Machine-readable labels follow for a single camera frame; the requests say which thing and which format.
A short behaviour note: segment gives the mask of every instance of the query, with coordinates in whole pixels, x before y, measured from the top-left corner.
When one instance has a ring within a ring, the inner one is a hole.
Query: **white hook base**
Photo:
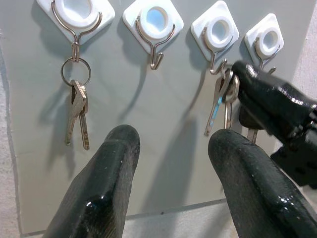
[[[284,40],[275,14],[268,14],[249,30],[244,38],[253,62],[259,63],[259,58],[257,57],[254,48],[256,38],[259,38],[257,51],[263,60],[270,58],[270,56],[283,48]]]
[[[206,28],[205,35],[202,34],[204,28]],[[224,48],[229,49],[239,39],[239,31],[230,10],[227,4],[221,0],[217,1],[193,22],[191,32],[208,61],[211,61],[211,50],[217,52]]]
[[[95,22],[93,19],[91,19],[92,16],[94,16],[96,12],[101,12],[103,17],[100,25],[96,30],[91,32],[88,35],[84,35],[81,38],[81,45],[84,44],[86,41],[88,41],[90,38],[95,36],[98,32],[100,32],[105,26],[110,24],[112,20],[114,19],[114,9],[111,6],[111,4],[107,0],[87,0],[89,1],[92,6],[91,6],[91,11],[92,13],[90,16],[87,17],[87,20],[82,20],[76,22],[76,19],[74,19],[73,16],[67,16],[63,18],[63,21],[66,25],[68,25],[76,34],[79,34],[80,32],[83,32],[85,30],[88,30],[91,25]],[[66,38],[70,41],[74,41],[74,37],[67,31],[65,30],[55,19],[52,8],[51,8],[51,2],[52,0],[37,0],[37,3],[39,6],[43,9],[43,11],[50,17],[50,19],[55,23],[55,25],[61,30],[61,32],[66,36]],[[61,17],[63,17],[63,14],[70,12],[70,11],[65,11],[62,14],[60,14]]]
[[[153,45],[166,38],[171,32],[173,24],[175,24],[173,36],[166,44],[158,46],[158,52],[177,36],[184,27],[183,19],[170,0],[136,0],[125,9],[122,19],[148,54],[151,54],[151,47],[141,38],[136,29],[135,21],[138,16],[140,16],[142,33]]]

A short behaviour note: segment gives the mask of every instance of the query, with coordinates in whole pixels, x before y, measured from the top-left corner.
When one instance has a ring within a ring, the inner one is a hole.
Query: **metal key blade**
[[[210,135],[210,132],[212,130],[212,126],[213,126],[214,120],[217,116],[221,102],[222,102],[222,97],[219,98],[217,103],[214,103],[212,106],[211,113],[210,113],[210,116],[208,118],[207,126],[206,126],[205,133],[204,133],[204,135],[207,137]]]
[[[88,112],[88,97],[87,97],[87,92],[85,89],[85,94],[86,94],[86,104],[84,109],[79,115],[79,122],[80,122],[80,130],[81,130],[81,137],[83,140],[83,146],[85,150],[89,150],[89,138],[88,138],[88,131],[87,131],[87,123],[86,123],[86,113]]]
[[[209,116],[206,130],[204,133],[204,135],[206,137],[208,137],[210,135],[214,120],[217,116],[218,109],[220,107],[220,104],[223,102],[223,97],[225,96],[225,94],[228,91],[229,84],[230,84],[232,77],[233,77],[233,72],[230,69],[228,69],[224,74],[224,81],[223,81],[223,85],[221,86],[221,89],[218,90],[217,88],[215,88],[214,93],[216,94],[216,96],[214,96],[211,114]]]
[[[71,137],[73,135],[75,121],[83,111],[87,102],[85,92],[81,88],[81,84],[78,81],[71,80],[71,107],[68,116],[67,131],[65,137],[66,145],[70,145]]]
[[[84,113],[79,115],[79,122],[80,122],[80,129],[81,129],[81,137],[83,139],[83,146],[85,150],[89,150],[89,138],[88,138],[88,131],[87,131],[87,123],[86,123],[86,116]]]
[[[240,80],[235,75],[232,79],[232,84],[229,86],[229,89],[225,95],[225,113],[224,113],[224,128],[231,129],[232,126],[232,104],[238,98]]]
[[[256,143],[257,141],[258,130],[248,129],[247,139],[252,143]]]
[[[224,126],[225,129],[231,128],[231,114],[232,114],[232,104],[226,103],[225,104],[225,111],[224,111]]]

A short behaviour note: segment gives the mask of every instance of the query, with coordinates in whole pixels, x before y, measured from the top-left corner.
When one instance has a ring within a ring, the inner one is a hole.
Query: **adhesive hook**
[[[206,37],[205,37],[205,35],[206,35],[206,30],[207,30],[207,27],[204,28],[202,34],[203,34],[203,38],[204,38],[205,45],[208,47],[208,49],[209,49],[210,52],[211,52],[211,61],[210,61],[210,69],[209,69],[209,71],[210,71],[210,73],[211,73],[212,75],[216,75],[216,74],[218,74],[219,72],[221,72],[221,71],[224,70],[224,68],[226,67],[227,62],[228,62],[227,59],[224,59],[224,60],[221,62],[221,64],[218,66],[218,68],[215,70],[215,69],[214,69],[214,62],[215,62],[216,56],[217,56],[217,54],[219,54],[219,53],[221,53],[221,52],[223,52],[223,51],[225,51],[225,50],[227,50],[227,49],[229,48],[230,43],[231,43],[231,41],[232,41],[232,39],[233,39],[233,36],[231,37],[229,43],[228,43],[223,49],[220,49],[219,51],[214,52],[214,50],[212,50],[212,49],[209,47],[209,44],[208,44],[208,42],[207,42],[207,40],[206,40]]]
[[[163,41],[160,41],[156,44],[152,44],[142,33],[141,29],[140,29],[140,16],[137,17],[135,24],[136,24],[136,28],[137,31],[139,33],[139,35],[141,36],[141,38],[150,45],[151,47],[151,63],[150,63],[150,67],[152,70],[157,70],[161,61],[163,60],[164,54],[162,52],[157,53],[157,47],[166,43],[167,41],[170,40],[170,38],[174,35],[175,32],[175,24],[173,24],[172,30],[171,32],[168,34],[167,38]]]
[[[98,26],[100,25],[101,23],[101,20],[103,18],[103,15],[101,12],[98,12],[98,17],[95,21],[95,24],[92,28],[90,28],[89,30],[87,31],[83,31],[81,33],[79,33],[79,35],[77,35],[75,33],[74,30],[72,30],[71,28],[69,28],[68,26],[66,26],[63,21],[60,19],[59,15],[57,14],[56,12],[56,8],[55,8],[55,0],[52,1],[51,3],[51,7],[52,7],[52,11],[53,11],[53,14],[54,14],[54,17],[56,18],[56,20],[59,22],[59,24],[65,29],[67,30],[68,32],[70,32],[73,37],[74,37],[74,41],[72,42],[71,44],[71,47],[72,47],[72,59],[73,61],[75,62],[78,62],[80,57],[79,57],[79,47],[80,47],[80,39],[83,35],[86,35],[86,34],[89,34],[91,32],[93,32],[94,30],[96,30],[98,28]]]
[[[260,65],[259,65],[259,68],[260,69],[263,69],[264,66],[270,62],[275,56],[276,54],[278,53],[279,49],[280,49],[280,45],[277,47],[276,51],[268,58],[266,59],[263,59],[261,56],[260,56],[260,52],[259,52],[259,49],[260,49],[260,38],[259,37],[256,37],[255,41],[254,41],[254,51],[257,55],[257,57],[259,58],[260,60]],[[268,73],[269,74],[273,74],[274,72],[276,71],[276,67],[273,67],[271,68]]]

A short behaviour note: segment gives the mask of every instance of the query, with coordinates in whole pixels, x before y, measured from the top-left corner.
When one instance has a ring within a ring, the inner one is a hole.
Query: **wire hook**
[[[155,45],[153,45],[141,32],[140,26],[139,26],[139,22],[140,22],[140,16],[137,17],[135,24],[136,24],[136,28],[137,31],[139,33],[139,35],[141,36],[141,38],[150,45],[151,47],[151,63],[150,63],[150,67],[152,70],[157,70],[159,68],[160,63],[162,62],[163,58],[164,58],[164,54],[162,52],[157,53],[157,48],[158,46],[166,43],[167,41],[170,40],[170,38],[174,35],[175,33],[175,24],[173,24],[173,29],[170,32],[170,34],[167,36],[167,38],[161,42],[156,43]]]
[[[231,41],[232,41],[232,39],[233,39],[233,36],[231,37],[231,40],[230,40],[230,42],[228,43],[228,45],[226,45],[226,47],[224,47],[223,49],[221,49],[221,50],[219,50],[219,51],[217,51],[217,52],[214,52],[212,49],[209,48],[209,46],[208,46],[208,44],[207,44],[207,42],[206,42],[206,38],[205,38],[206,30],[207,30],[207,27],[205,27],[205,28],[203,29],[202,34],[203,34],[204,43],[205,43],[205,45],[207,46],[207,48],[208,48],[208,49],[210,50],[210,52],[211,52],[211,61],[210,61],[209,71],[210,71],[210,73],[211,73],[212,75],[216,75],[216,74],[218,74],[219,72],[223,71],[224,68],[226,67],[227,63],[228,63],[227,58],[225,58],[225,59],[221,62],[221,64],[218,66],[218,68],[215,70],[215,69],[214,69],[214,62],[215,62],[216,56],[217,56],[217,54],[219,54],[219,53],[221,53],[221,52],[223,52],[223,51],[225,51],[225,50],[227,50],[227,49],[229,48],[229,45],[230,45],[230,43],[231,43]]]
[[[256,39],[254,40],[254,51],[256,52],[256,55],[257,55],[257,57],[258,57],[258,59],[259,59],[259,61],[260,61],[259,68],[260,68],[260,69],[263,69],[264,66],[265,66],[268,62],[270,62],[270,61],[276,56],[276,54],[277,54],[277,52],[279,51],[281,45],[278,46],[277,50],[276,50],[276,51],[274,52],[274,54],[271,55],[269,58],[267,58],[267,59],[262,59],[262,58],[260,57],[260,54],[259,54],[258,48],[257,48],[257,44],[259,43],[259,40],[260,40],[259,37],[256,37]],[[271,68],[271,69],[268,71],[268,73],[269,73],[269,74],[273,74],[275,71],[276,71],[276,67],[273,67],[273,68]]]
[[[55,0],[53,0],[53,1],[51,2],[51,7],[52,7],[52,11],[53,11],[53,14],[54,14],[55,19],[59,22],[59,24],[60,24],[65,30],[67,30],[69,33],[71,33],[71,34],[73,35],[73,37],[74,37],[74,41],[71,43],[72,59],[73,59],[74,62],[78,62],[79,59],[80,59],[80,56],[79,56],[79,48],[80,48],[80,40],[81,40],[81,37],[82,37],[83,35],[87,35],[87,34],[93,32],[94,30],[96,30],[96,29],[99,27],[99,25],[100,25],[100,23],[101,23],[101,20],[102,20],[102,18],[103,18],[103,14],[102,14],[101,12],[98,12],[98,17],[97,17],[97,19],[96,19],[95,25],[94,25],[92,28],[90,28],[89,30],[83,31],[83,32],[79,33],[79,35],[77,35],[74,30],[72,30],[71,28],[69,28],[68,26],[66,26],[66,25],[63,23],[63,21],[60,19],[59,15],[58,15],[58,13],[57,13],[57,11],[56,11],[56,8],[55,8]]]

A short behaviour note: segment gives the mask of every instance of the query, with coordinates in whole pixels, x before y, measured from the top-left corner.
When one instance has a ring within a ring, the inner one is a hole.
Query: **key ring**
[[[61,69],[60,69],[60,76],[61,76],[61,79],[64,81],[64,83],[66,83],[68,86],[72,87],[72,85],[66,80],[65,76],[64,76],[64,67],[67,63],[69,62],[73,62],[73,57],[70,57],[69,59],[67,59],[63,65],[61,66]],[[84,59],[82,58],[78,58],[78,62],[82,62],[88,69],[88,73],[89,73],[89,76],[88,76],[88,79],[87,81],[83,84],[84,86],[86,86],[89,81],[90,81],[90,78],[91,78],[91,68],[89,66],[89,64],[87,63],[87,61],[85,61]]]

